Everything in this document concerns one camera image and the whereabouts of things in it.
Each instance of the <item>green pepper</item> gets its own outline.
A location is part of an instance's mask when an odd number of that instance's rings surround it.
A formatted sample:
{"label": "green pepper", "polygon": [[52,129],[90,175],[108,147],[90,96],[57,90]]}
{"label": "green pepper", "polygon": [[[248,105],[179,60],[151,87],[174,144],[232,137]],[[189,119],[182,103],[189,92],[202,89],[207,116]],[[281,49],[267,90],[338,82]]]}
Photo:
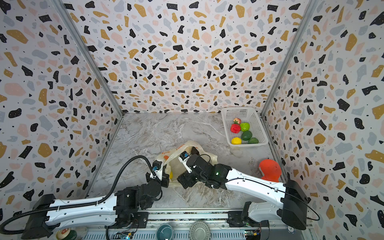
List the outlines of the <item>green pepper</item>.
{"label": "green pepper", "polygon": [[240,128],[242,132],[248,131],[249,130],[249,123],[247,122],[242,122],[240,123]]}

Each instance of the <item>orange stuffed toy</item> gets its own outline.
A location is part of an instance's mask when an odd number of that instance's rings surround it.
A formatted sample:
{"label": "orange stuffed toy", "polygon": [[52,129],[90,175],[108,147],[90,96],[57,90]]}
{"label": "orange stuffed toy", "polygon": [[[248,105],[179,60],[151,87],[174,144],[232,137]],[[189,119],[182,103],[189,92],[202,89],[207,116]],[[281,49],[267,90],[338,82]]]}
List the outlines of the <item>orange stuffed toy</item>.
{"label": "orange stuffed toy", "polygon": [[259,170],[263,174],[262,179],[272,182],[279,182],[281,169],[277,162],[271,159],[262,160]]}

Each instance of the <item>yellow fruit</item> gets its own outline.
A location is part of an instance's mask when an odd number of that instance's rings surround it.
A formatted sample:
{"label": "yellow fruit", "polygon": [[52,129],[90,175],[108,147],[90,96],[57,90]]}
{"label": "yellow fruit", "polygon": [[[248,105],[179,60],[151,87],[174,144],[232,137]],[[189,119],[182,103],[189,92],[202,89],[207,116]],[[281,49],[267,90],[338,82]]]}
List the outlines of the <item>yellow fruit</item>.
{"label": "yellow fruit", "polygon": [[241,144],[241,139],[239,137],[232,138],[232,144]]}

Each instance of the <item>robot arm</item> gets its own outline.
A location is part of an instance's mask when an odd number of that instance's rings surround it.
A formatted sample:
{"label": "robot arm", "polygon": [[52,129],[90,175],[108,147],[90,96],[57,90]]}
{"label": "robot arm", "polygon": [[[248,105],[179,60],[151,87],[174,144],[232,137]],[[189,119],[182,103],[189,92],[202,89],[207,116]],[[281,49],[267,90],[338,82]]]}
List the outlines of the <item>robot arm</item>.
{"label": "robot arm", "polygon": [[281,218],[285,224],[293,228],[306,229],[308,199],[297,182],[293,180],[288,180],[287,183],[271,182],[244,174],[227,165],[212,166],[199,156],[196,149],[192,149],[191,155],[183,152],[179,160],[187,169],[177,178],[185,189],[197,182],[203,182],[209,188],[245,192],[276,207],[273,213],[260,215],[255,213],[252,204],[246,204],[243,209],[245,216],[243,220],[250,225],[266,220],[260,219],[262,216],[273,216]]}
{"label": "robot arm", "polygon": [[[1,234],[20,234],[21,239],[35,239],[50,236],[53,231],[84,225],[105,225],[109,228],[126,228],[132,223],[134,214],[139,207],[144,210],[152,207],[156,198],[162,194],[161,187],[168,187],[169,175],[165,173],[163,163],[154,161],[152,166],[144,156],[131,158],[122,167],[118,177],[125,167],[134,159],[143,158],[151,169],[146,174],[147,184],[127,187],[124,190],[92,199],[59,200],[53,194],[43,195],[33,207],[33,211],[16,215],[0,225]],[[245,203],[242,219],[251,226],[259,226],[261,220],[281,218],[284,223],[296,229],[306,229],[306,212],[308,199],[300,186],[292,180],[287,183],[270,182],[239,172],[223,164],[211,165],[206,162],[196,148],[189,155],[183,152],[179,157],[186,171],[177,180],[186,189],[197,182],[203,182],[209,188],[223,188],[248,193],[276,207],[258,209],[256,203]],[[24,216],[30,216],[24,230],[9,231],[5,226]]]}

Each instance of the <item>avocado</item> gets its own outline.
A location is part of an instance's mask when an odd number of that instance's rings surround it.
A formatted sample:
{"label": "avocado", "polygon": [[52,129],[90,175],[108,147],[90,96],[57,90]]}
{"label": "avocado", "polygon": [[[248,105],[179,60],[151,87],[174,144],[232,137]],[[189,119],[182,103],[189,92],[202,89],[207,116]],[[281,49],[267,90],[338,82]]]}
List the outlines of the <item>avocado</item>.
{"label": "avocado", "polygon": [[249,139],[251,139],[251,137],[252,137],[252,132],[249,130],[243,132],[243,134],[241,135],[241,139],[244,141],[248,141]]}
{"label": "avocado", "polygon": [[255,138],[255,137],[253,137],[253,138],[251,138],[251,139],[248,140],[248,143],[249,143],[249,144],[252,144],[252,143],[253,143],[253,144],[254,144],[254,143],[259,143],[259,140],[258,140],[257,138]]}

